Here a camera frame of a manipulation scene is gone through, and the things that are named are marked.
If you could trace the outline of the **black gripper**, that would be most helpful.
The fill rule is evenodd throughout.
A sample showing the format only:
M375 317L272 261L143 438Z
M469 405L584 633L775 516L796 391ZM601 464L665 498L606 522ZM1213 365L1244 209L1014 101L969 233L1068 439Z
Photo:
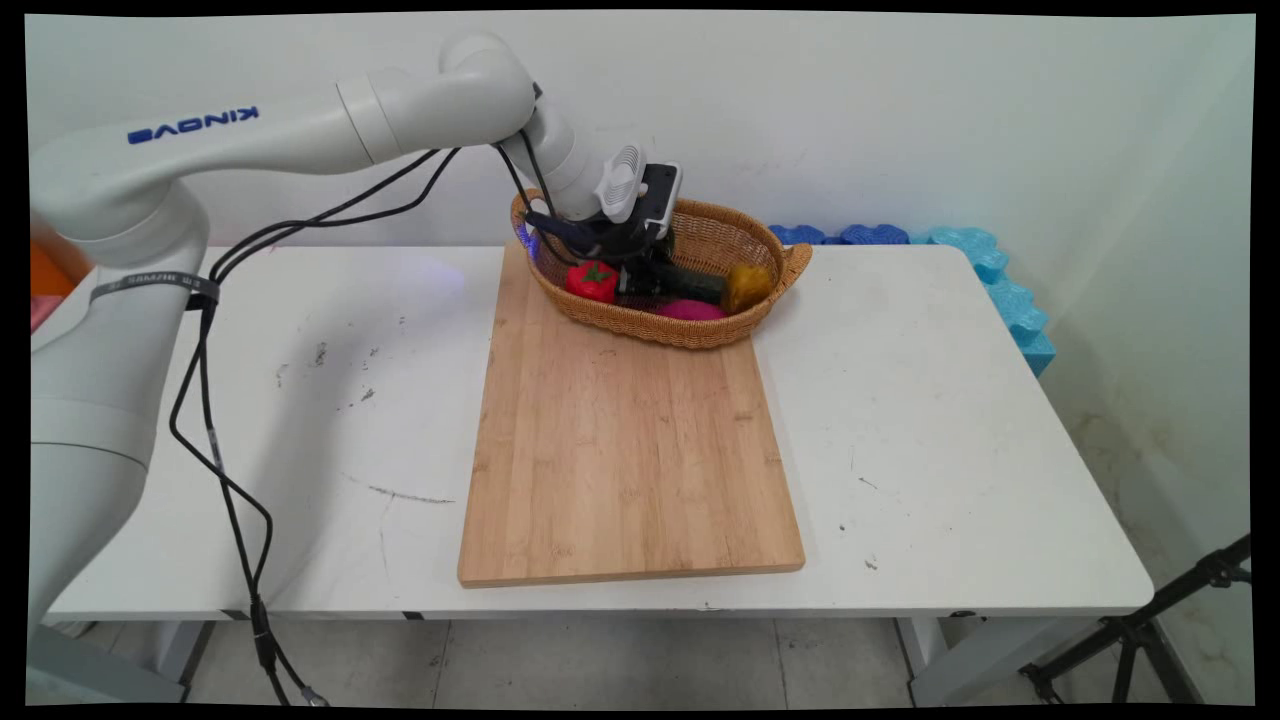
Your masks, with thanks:
M590 249L585 258L600 260L618 268L614 288L617 305L635 305L643 301L643 273L636 263L644 260L644 293L649 297L675 295L672 237L669 223L660 218L643 218L613 223L602 211L585 220Z

